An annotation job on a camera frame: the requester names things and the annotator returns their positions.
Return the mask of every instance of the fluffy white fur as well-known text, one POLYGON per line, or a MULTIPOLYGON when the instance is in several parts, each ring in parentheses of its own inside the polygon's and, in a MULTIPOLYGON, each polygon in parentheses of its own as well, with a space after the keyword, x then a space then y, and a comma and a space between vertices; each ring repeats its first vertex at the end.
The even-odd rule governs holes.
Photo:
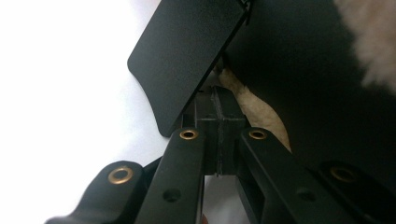
POLYGON ((367 70, 363 86, 384 86, 396 95, 396 0, 334 0, 355 36, 356 57, 367 70))
POLYGON ((251 93, 248 87, 244 86, 230 69, 223 69, 219 75, 219 80, 223 87, 233 92, 250 125, 267 129, 290 151, 288 133, 275 110, 251 93))

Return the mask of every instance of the metal grommet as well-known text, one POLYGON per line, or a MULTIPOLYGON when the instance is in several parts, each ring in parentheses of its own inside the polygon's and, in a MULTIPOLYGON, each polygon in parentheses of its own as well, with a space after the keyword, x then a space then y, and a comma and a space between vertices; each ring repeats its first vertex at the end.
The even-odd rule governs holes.
POLYGON ((250 131, 249 133, 248 133, 248 135, 251 137, 251 138, 254 138, 254 139, 257 139, 257 140, 262 140, 262 139, 265 139, 265 138, 267 138, 267 133, 265 133, 265 132, 263 132, 263 131, 261 131, 261 130, 253 130, 253 131, 250 131))
POLYGON ((119 168, 114 169, 108 175, 108 181, 112 184, 123 184, 128 180, 130 180, 133 175, 134 172, 132 171, 131 168, 127 166, 121 166, 119 168))
POLYGON ((192 140, 198 137, 198 132, 195 130, 185 130, 180 133, 180 137, 185 140, 192 140))
POLYGON ((347 168, 334 166, 330 168, 330 174, 339 181, 353 183, 358 180, 358 176, 347 168))

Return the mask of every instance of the black panel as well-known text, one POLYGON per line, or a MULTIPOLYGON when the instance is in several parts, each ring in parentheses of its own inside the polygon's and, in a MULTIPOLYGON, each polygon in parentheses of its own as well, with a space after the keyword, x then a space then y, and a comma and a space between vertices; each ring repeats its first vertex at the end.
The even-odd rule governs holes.
POLYGON ((300 162, 352 163, 396 193, 396 98, 361 86, 352 40, 332 0, 256 0, 226 52, 300 162))
POLYGON ((162 135, 185 106, 245 17, 236 0, 162 0, 128 60, 162 135))

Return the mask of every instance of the screw hole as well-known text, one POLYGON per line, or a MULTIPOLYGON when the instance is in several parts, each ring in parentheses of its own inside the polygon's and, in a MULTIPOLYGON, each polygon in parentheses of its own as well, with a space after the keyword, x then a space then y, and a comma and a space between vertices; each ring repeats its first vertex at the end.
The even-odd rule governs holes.
POLYGON ((198 137, 198 132, 195 130, 186 130, 180 133, 180 137, 185 140, 191 140, 198 137))
POLYGON ((314 202, 317 200, 317 197, 310 189, 298 189, 297 195, 306 202, 314 202))
POLYGON ((254 139, 258 139, 258 140, 267 138, 267 133, 260 131, 260 130, 251 131, 248 133, 248 135, 250 135, 250 137, 252 137, 254 139))
POLYGON ((127 175, 128 175, 128 172, 127 172, 127 171, 120 170, 120 171, 117 171, 113 176, 114 176, 115 178, 117 178, 117 179, 123 179, 123 178, 125 178, 127 175))
POLYGON ((344 167, 334 166, 330 168, 330 174, 339 181, 353 183, 358 180, 357 175, 344 167))
POLYGON ((163 198, 169 203, 177 202, 181 197, 180 190, 168 189, 163 193, 163 198))

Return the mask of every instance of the white surface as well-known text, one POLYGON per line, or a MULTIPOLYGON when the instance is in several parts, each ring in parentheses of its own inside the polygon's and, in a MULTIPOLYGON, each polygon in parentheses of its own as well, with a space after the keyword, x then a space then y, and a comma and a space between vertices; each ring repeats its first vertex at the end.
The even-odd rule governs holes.
POLYGON ((167 139, 126 65, 158 4, 0 2, 2 223, 68 215, 109 163, 163 154, 167 139))

